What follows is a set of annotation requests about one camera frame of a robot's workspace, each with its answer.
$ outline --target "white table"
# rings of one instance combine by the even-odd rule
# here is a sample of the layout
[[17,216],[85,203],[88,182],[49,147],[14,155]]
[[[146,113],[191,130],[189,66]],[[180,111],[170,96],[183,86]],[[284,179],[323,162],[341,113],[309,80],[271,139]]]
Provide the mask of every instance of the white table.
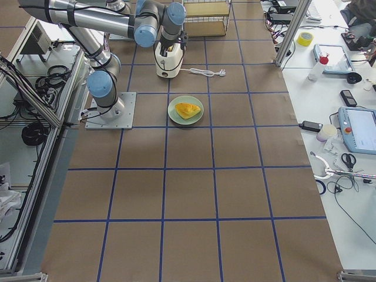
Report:
[[[346,26],[339,10],[331,0],[315,0],[316,7],[323,17],[322,25]],[[329,123],[329,115],[338,111],[340,106],[345,106],[341,99],[340,91],[349,89],[359,105],[376,109],[376,91],[369,88],[366,79],[376,82],[376,69],[370,67],[368,62],[355,62],[355,70],[363,77],[363,81],[355,85],[347,83],[344,77],[324,75],[317,82],[310,82],[306,77],[315,64],[313,46],[315,43],[341,44],[348,51],[352,60],[363,59],[358,52],[350,52],[341,33],[341,28],[325,28],[309,30],[314,35],[314,40],[308,47],[296,44],[296,51],[283,70],[283,75],[290,93],[294,111],[298,122],[309,120],[312,122]],[[338,157],[324,150],[324,144],[315,138],[315,133],[301,132],[307,154],[310,151],[324,157],[332,165]],[[347,152],[343,144],[337,145],[339,156]],[[355,170],[363,169],[362,173],[376,174],[376,156],[354,154],[357,158]],[[314,173],[323,175],[323,163],[310,156]],[[337,199],[343,208],[362,226],[367,233],[376,240],[376,181],[374,184],[363,184],[357,181],[360,190],[344,190],[337,194]],[[340,209],[333,194],[326,192],[321,196],[327,219],[333,234],[333,239],[341,263],[346,270],[375,270],[376,245],[355,225],[353,221]]]

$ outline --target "tape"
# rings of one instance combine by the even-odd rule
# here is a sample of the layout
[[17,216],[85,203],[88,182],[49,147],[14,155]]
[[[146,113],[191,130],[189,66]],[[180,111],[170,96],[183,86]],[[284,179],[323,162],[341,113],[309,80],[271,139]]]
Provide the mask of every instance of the tape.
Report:
[[301,46],[308,46],[309,44],[311,44],[312,40],[313,35],[311,33],[301,32],[296,42],[298,42]]

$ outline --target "black scissors handle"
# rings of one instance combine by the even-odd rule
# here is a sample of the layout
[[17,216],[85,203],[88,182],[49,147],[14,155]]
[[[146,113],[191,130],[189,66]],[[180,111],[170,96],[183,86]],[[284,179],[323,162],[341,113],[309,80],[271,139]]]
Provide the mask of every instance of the black scissors handle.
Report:
[[353,154],[348,153],[342,154],[341,160],[350,170],[352,170],[357,163],[357,158]]

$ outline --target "white cup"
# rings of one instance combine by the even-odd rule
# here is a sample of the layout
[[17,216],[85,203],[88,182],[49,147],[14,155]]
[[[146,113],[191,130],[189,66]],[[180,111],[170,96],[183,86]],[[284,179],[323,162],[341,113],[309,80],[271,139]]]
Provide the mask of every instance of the white cup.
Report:
[[319,133],[316,135],[316,139],[320,142],[326,142],[330,137],[337,134],[337,128],[334,125],[323,125]]

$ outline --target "green plate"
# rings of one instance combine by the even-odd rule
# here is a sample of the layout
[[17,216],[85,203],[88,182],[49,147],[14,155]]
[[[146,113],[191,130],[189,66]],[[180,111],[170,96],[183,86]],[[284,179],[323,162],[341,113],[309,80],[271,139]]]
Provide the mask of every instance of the green plate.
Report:
[[[194,105],[200,107],[201,111],[198,114],[192,116],[189,119],[183,119],[181,116],[179,116],[179,114],[175,110],[175,105],[179,104],[179,103],[194,104]],[[195,97],[179,96],[179,97],[176,97],[175,99],[173,99],[170,102],[169,107],[167,108],[167,111],[169,113],[169,117],[174,122],[176,122],[180,125],[191,125],[192,123],[198,122],[202,118],[202,116],[204,115],[204,106],[202,105],[201,101],[198,100]]]

